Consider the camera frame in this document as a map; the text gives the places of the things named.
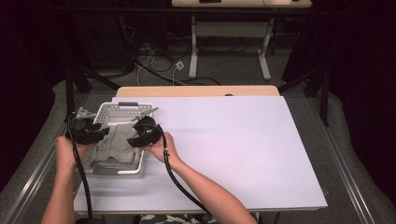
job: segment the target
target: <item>white table top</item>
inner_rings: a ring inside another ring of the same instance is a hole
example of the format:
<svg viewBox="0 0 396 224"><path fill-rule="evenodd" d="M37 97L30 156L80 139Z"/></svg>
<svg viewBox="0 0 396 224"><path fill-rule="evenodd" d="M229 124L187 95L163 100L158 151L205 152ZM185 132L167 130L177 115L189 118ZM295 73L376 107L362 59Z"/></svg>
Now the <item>white table top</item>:
<svg viewBox="0 0 396 224"><path fill-rule="evenodd" d="M173 7L311 7L310 0L221 0L221 3L199 3L199 0L172 0Z"/></svg>
<svg viewBox="0 0 396 224"><path fill-rule="evenodd" d="M180 157L220 183L250 211L327 206L283 97L113 98L118 101L158 106L154 118L174 136ZM143 179L90 178L89 183L92 209L98 214L202 212L152 155ZM87 211L82 185L75 209Z"/></svg>

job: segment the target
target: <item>black horizontal bar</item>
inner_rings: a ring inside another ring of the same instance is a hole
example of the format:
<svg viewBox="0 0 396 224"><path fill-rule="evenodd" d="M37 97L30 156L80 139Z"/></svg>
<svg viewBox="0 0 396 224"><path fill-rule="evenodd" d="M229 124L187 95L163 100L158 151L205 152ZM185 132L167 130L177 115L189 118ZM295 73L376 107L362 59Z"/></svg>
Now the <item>black horizontal bar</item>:
<svg viewBox="0 0 396 224"><path fill-rule="evenodd" d="M63 7L46 5L45 9L52 13L101 13L101 14L133 14L133 15L178 15L178 16L243 16L243 17L289 17L307 18L315 16L320 19L339 19L343 11L311 10L269 10L270 8L201 8L201 7Z"/></svg>

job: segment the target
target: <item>black object on desk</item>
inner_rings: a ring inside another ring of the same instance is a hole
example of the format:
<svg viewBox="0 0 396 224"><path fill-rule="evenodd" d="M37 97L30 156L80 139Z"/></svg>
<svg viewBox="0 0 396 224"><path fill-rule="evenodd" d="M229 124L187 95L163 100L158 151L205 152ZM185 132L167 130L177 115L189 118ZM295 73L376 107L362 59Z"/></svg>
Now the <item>black object on desk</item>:
<svg viewBox="0 0 396 224"><path fill-rule="evenodd" d="M221 0L199 0L199 3L220 3Z"/></svg>

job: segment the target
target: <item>white connector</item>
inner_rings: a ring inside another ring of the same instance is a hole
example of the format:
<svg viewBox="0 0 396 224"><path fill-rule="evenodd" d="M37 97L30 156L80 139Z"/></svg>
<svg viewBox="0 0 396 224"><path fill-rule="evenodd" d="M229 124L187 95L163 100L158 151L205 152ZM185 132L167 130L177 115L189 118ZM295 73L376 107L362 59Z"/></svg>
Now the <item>white connector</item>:
<svg viewBox="0 0 396 224"><path fill-rule="evenodd" d="M178 61L178 63L176 63L176 68L178 71L180 71L184 68L184 63L182 61Z"/></svg>

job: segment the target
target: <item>human arm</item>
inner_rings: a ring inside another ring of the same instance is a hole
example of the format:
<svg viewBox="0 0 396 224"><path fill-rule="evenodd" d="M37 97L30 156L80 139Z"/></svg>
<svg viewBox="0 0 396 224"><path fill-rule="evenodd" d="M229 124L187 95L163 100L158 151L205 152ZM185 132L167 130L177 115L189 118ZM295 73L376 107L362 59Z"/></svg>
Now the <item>human arm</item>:
<svg viewBox="0 0 396 224"><path fill-rule="evenodd" d="M78 145L78 154L82 158L92 145ZM56 175L53 190L41 220L46 223L75 223L73 207L73 173L76 161L73 145L65 136L59 136L56 144Z"/></svg>
<svg viewBox="0 0 396 224"><path fill-rule="evenodd" d="M177 154L173 136L170 133L164 135L172 170L186 182L199 201L219 223L256 223L246 207L231 192L185 163ZM163 139L152 146L145 147L145 150L151 152L159 161L164 162Z"/></svg>

